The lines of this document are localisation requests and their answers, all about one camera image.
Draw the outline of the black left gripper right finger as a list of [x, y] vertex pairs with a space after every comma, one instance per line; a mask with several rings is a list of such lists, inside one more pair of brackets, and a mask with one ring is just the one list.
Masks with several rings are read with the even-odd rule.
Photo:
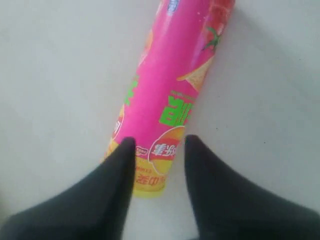
[[251, 182], [196, 135], [184, 144], [184, 171], [201, 240], [317, 240], [320, 215]]

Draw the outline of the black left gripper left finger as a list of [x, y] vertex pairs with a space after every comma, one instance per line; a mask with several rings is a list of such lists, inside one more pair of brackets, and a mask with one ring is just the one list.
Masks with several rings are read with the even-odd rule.
[[16, 213], [2, 240], [120, 240], [135, 178], [135, 140], [125, 138], [103, 163], [57, 196]]

